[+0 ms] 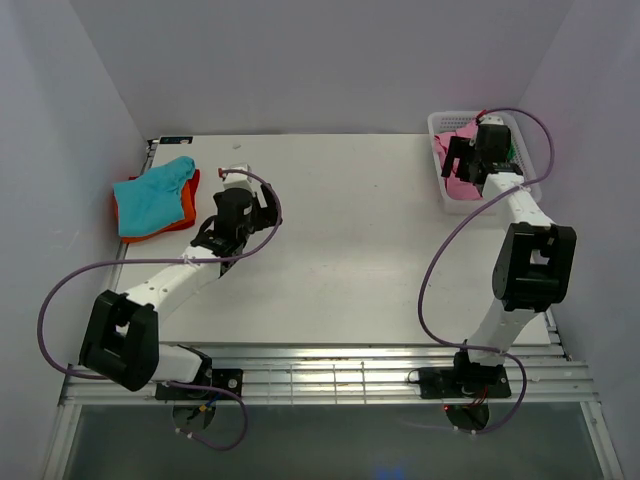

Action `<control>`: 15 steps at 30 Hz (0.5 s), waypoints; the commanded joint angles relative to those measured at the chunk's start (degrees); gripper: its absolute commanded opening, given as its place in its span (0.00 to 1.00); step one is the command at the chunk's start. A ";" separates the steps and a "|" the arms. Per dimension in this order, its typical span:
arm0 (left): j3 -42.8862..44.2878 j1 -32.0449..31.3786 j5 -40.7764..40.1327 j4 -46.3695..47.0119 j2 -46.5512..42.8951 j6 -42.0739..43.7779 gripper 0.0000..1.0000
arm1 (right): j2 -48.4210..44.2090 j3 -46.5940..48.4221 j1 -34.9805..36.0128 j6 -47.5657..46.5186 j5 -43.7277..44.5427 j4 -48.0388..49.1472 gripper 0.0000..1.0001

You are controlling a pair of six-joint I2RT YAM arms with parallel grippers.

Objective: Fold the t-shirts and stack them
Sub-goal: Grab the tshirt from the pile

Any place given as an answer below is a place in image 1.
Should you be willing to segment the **pink t shirt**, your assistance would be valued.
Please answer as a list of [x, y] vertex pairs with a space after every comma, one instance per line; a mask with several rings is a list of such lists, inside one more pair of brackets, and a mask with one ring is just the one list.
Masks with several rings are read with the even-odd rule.
[[[456, 129], [455, 131], [443, 132], [434, 135], [435, 151], [439, 157], [440, 165], [444, 165], [446, 154], [449, 149], [450, 140], [453, 136], [459, 136], [463, 138], [472, 138], [477, 132], [477, 127], [474, 121], [467, 123], [465, 126]], [[460, 180], [456, 174], [458, 169], [459, 159], [454, 159], [452, 173], [449, 177], [444, 179], [444, 186], [447, 195], [458, 201], [479, 201], [482, 196], [478, 193], [476, 187], [468, 182]]]

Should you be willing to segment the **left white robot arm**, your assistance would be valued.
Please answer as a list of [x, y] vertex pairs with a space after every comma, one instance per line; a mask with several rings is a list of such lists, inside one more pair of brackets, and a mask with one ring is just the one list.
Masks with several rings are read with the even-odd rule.
[[249, 238], [274, 230], [281, 205], [269, 185], [227, 187], [214, 196], [215, 215], [200, 227], [175, 262], [121, 293], [106, 290], [95, 300], [79, 363], [129, 391], [150, 382], [177, 382], [190, 399], [212, 387], [211, 360], [186, 346], [159, 340], [162, 323], [202, 287], [219, 280], [245, 257]]

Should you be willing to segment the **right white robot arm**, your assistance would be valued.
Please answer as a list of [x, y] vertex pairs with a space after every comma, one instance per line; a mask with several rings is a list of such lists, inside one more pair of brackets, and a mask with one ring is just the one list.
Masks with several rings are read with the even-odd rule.
[[522, 169], [508, 158], [511, 140], [500, 118], [485, 116], [472, 138], [451, 138], [441, 169], [443, 177], [474, 186], [505, 231], [491, 277], [494, 299], [448, 375], [464, 397], [505, 389], [505, 352], [532, 319], [564, 300], [573, 264], [576, 232], [538, 206]]

